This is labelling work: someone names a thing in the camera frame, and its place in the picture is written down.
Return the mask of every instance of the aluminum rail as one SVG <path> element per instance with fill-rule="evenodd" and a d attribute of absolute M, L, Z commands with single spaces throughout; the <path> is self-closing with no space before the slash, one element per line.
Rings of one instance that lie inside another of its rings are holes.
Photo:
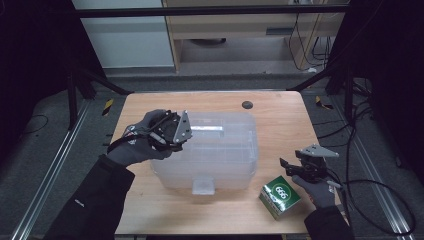
<path fill-rule="evenodd" d="M 87 110 L 90 106 L 89 100 L 84 100 L 79 112 L 78 121 L 75 124 L 75 127 L 68 131 L 63 140 L 59 150 L 56 153 L 55 158 L 53 159 L 52 164 L 50 165 L 49 170 L 47 171 L 40 187 L 37 190 L 34 198 L 32 199 L 31 204 L 29 205 L 25 215 L 22 217 L 18 226 L 12 234 L 12 240 L 25 240 L 28 238 L 32 227 L 34 226 L 35 221 L 37 220 L 38 215 L 41 212 L 41 209 L 44 206 L 44 203 L 50 193 L 53 184 L 59 175 L 60 169 L 62 168 L 63 163 L 71 149 L 72 144 L 75 141 L 75 138 L 84 122 L 84 119 L 87 115 Z"/>
<path fill-rule="evenodd" d="M 330 96 L 330 99 L 334 103 L 334 106 L 337 109 L 340 117 L 344 119 L 346 124 L 347 121 L 344 118 L 343 110 L 341 107 L 343 105 L 341 103 L 342 100 L 334 96 Z M 348 128 L 346 128 L 346 131 L 350 135 L 351 131 Z M 352 144 L 353 144 L 353 149 L 358 154 L 359 161 L 367 177 L 370 180 L 384 183 L 383 178 L 381 177 L 380 173 L 377 171 L 376 167 L 372 163 L 371 158 L 368 155 L 365 149 L 365 146 L 362 143 L 361 138 L 358 136 L 358 134 L 356 134 L 356 136 L 353 138 Z M 385 189 L 385 188 L 382 189 L 376 186 L 373 186 L 373 190 L 393 231 L 396 233 L 408 232 L 410 230 L 410 227 L 408 223 L 406 222 L 402 212 L 399 209 L 399 206 L 396 204 L 396 201 L 393 198 L 390 191 L 388 189 Z M 397 238 L 399 240 L 414 240 L 415 239 L 413 234 L 410 234 L 407 236 L 399 236 Z"/>
<path fill-rule="evenodd" d="M 284 13 L 339 13 L 348 12 L 349 4 L 308 5 L 256 5 L 256 6 L 206 6 L 165 8 L 82 9 L 49 12 L 51 15 L 79 18 L 193 16 L 193 15 L 239 15 L 239 14 L 284 14 Z"/>

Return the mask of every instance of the white cabinet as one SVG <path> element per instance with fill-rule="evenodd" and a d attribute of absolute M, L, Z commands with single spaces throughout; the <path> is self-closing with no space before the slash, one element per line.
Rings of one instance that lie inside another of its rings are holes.
<path fill-rule="evenodd" d="M 73 0 L 76 9 L 162 7 L 160 0 Z M 164 17 L 81 19 L 105 69 L 173 67 Z"/>

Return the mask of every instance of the black sleeve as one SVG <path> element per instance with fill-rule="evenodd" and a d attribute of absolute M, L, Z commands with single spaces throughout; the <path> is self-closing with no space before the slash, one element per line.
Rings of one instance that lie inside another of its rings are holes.
<path fill-rule="evenodd" d="M 336 206 L 315 210 L 305 219 L 305 225 L 312 240 L 355 239 Z"/>
<path fill-rule="evenodd" d="M 114 239 L 133 180 L 125 167 L 100 156 L 43 239 Z"/>

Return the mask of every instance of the gray floor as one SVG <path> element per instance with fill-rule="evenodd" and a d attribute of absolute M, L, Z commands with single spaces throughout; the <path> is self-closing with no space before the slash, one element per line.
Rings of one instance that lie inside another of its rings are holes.
<path fill-rule="evenodd" d="M 119 86 L 137 92 L 143 91 L 201 91 L 201 90 L 247 90 L 275 89 L 283 90 L 312 76 L 307 71 L 297 70 L 290 60 L 290 53 L 282 39 L 227 39 L 225 44 L 205 45 L 187 41 L 182 55 L 182 65 L 178 73 L 149 72 L 144 76 L 131 78 L 110 78 Z M 317 136 L 323 136 L 343 126 L 343 118 L 337 110 L 343 95 L 327 97 L 323 92 L 326 81 L 314 84 L 302 93 L 305 105 L 314 125 Z M 95 100 L 79 101 L 79 106 L 88 104 L 87 116 L 66 157 L 60 174 L 47 196 L 43 208 L 34 223 L 31 234 L 42 235 L 50 225 L 61 206 L 77 188 L 85 174 L 96 161 L 99 154 L 105 152 L 104 143 L 110 141 L 125 97 L 95 84 L 98 91 Z M 321 96 L 324 103 L 331 104 L 333 110 L 318 107 L 315 97 Z M 114 99 L 108 116 L 101 112 L 105 102 Z M 363 101 L 355 97 L 355 103 Z M 43 181 L 56 152 L 65 138 L 68 126 L 67 96 L 61 92 L 42 100 L 34 110 L 34 117 L 28 124 L 19 146 L 11 156 L 8 168 L 0 175 L 0 236 L 8 236 L 18 225 L 28 206 Z M 417 219 L 417 229 L 413 236 L 403 239 L 424 239 L 424 213 L 421 203 L 424 201 L 424 188 L 414 173 L 405 168 L 398 168 L 395 155 L 381 131 L 381 125 L 372 114 L 357 122 L 358 134 L 355 138 L 366 149 L 366 157 L 375 166 L 378 177 L 398 191 L 410 204 Z M 345 177 L 347 163 L 346 146 L 331 147 L 346 143 L 348 132 L 320 139 L 320 144 L 340 154 L 337 159 L 327 159 L 329 166 Z M 349 173 L 351 179 L 370 178 L 369 165 L 364 162 L 364 152 L 352 145 L 349 154 Z M 379 199 L 379 189 L 369 185 L 352 185 L 355 202 L 373 221 L 391 229 L 385 210 L 385 199 Z M 395 200 L 401 216 L 410 222 L 402 204 Z M 402 239 L 382 233 L 370 226 L 358 212 L 351 213 L 352 225 L 357 239 Z M 289 236 L 301 239 L 304 236 Z"/>

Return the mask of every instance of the label on box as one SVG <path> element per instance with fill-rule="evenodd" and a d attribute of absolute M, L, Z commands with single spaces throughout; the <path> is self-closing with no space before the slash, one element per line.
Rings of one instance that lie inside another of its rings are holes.
<path fill-rule="evenodd" d="M 299 202 L 300 196 L 282 176 L 279 176 L 262 187 L 259 199 L 272 216 L 278 219 L 283 212 Z"/>

